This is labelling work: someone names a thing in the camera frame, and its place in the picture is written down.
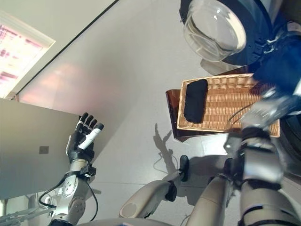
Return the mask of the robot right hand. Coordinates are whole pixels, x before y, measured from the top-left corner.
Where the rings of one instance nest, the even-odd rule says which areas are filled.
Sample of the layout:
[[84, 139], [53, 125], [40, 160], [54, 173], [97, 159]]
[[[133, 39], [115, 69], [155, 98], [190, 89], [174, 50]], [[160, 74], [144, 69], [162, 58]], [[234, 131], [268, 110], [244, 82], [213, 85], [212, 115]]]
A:
[[264, 111], [281, 117], [286, 115], [301, 114], [301, 96], [290, 95], [287, 92], [282, 92], [276, 87], [272, 87], [261, 95]]

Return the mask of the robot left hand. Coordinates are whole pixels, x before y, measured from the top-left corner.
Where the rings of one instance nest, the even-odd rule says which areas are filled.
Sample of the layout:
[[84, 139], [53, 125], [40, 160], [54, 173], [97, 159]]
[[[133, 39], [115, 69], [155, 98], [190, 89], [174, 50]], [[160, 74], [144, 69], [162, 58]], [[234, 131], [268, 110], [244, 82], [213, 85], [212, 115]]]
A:
[[95, 155], [94, 140], [103, 130], [102, 123], [97, 124], [93, 115], [83, 113], [80, 117], [75, 131], [69, 136], [65, 152], [69, 162], [85, 160], [90, 163]]

